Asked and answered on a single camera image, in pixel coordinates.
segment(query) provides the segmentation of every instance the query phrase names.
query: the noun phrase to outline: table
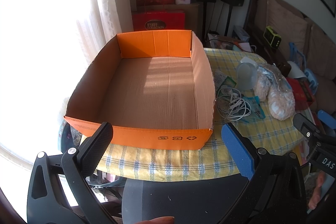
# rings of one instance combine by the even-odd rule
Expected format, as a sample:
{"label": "table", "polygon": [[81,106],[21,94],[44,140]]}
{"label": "table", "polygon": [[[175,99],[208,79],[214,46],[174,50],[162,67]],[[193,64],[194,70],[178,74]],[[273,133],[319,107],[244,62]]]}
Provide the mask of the table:
{"label": "table", "polygon": [[[236,79],[235,68],[244,56],[265,63],[257,54],[205,48],[211,69],[219,69]],[[252,96],[253,91],[244,91]],[[267,102],[261,103],[265,119],[249,124],[234,125],[255,147],[264,147],[271,154],[283,155],[293,149],[303,136],[293,127],[292,118],[279,121],[273,118]],[[308,110],[301,111],[312,120]],[[225,122],[214,111],[213,134],[200,150],[157,150],[110,144],[97,169],[118,176],[149,181],[187,181],[225,177],[239,173],[222,139]]]}

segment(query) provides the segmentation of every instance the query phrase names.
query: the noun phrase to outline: orange cardboard box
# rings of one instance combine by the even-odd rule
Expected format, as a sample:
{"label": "orange cardboard box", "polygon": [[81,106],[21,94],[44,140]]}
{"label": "orange cardboard box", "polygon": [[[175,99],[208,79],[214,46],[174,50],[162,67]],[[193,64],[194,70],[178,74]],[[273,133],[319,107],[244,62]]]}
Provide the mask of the orange cardboard box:
{"label": "orange cardboard box", "polygon": [[64,119],[87,137],[109,122],[114,144],[195,150],[212,134],[214,100],[210,64],[193,32],[121,33],[88,67]]}

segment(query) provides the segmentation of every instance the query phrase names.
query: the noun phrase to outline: brown sofa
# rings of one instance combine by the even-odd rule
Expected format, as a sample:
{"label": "brown sofa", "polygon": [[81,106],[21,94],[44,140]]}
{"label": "brown sofa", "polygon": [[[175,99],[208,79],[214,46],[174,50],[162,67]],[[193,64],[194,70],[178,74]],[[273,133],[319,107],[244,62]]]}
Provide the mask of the brown sofa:
{"label": "brown sofa", "polygon": [[[263,38],[268,25],[282,37],[277,50]],[[315,22],[283,0],[250,0],[244,29],[251,37],[250,43],[257,46],[257,54],[275,63],[285,76],[290,70],[286,62],[290,55],[288,43],[293,42],[306,56],[307,68],[319,82],[311,109],[330,114],[336,111],[336,44]]]}

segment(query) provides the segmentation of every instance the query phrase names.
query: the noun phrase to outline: blue gripper pad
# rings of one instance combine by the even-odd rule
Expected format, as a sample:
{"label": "blue gripper pad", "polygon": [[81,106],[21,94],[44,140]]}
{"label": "blue gripper pad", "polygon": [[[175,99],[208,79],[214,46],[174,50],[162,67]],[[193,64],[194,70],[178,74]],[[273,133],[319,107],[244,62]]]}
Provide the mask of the blue gripper pad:
{"label": "blue gripper pad", "polygon": [[222,127],[222,140],[235,161],[240,174],[251,180],[254,174],[253,159],[228,124]]}

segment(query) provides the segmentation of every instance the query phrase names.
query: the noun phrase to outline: tablecloth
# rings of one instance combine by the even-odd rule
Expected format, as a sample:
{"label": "tablecloth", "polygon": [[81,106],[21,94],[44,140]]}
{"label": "tablecloth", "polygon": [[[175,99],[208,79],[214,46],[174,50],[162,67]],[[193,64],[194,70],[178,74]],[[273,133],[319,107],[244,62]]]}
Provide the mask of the tablecloth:
{"label": "tablecloth", "polygon": [[[253,53],[206,48],[212,72],[219,69],[236,79],[235,68],[244,56],[258,63],[265,60]],[[253,91],[244,91],[246,96]],[[261,103],[266,118],[250,123],[234,122],[235,127],[248,137],[255,147],[264,147],[271,154],[283,155],[294,148],[302,135],[293,127],[292,118],[279,121],[273,118],[267,102]],[[309,111],[302,111],[308,119]],[[97,169],[118,176],[150,181],[186,181],[213,179],[238,173],[235,162],[222,139],[225,122],[214,111],[213,134],[201,150],[158,150],[110,144]]]}

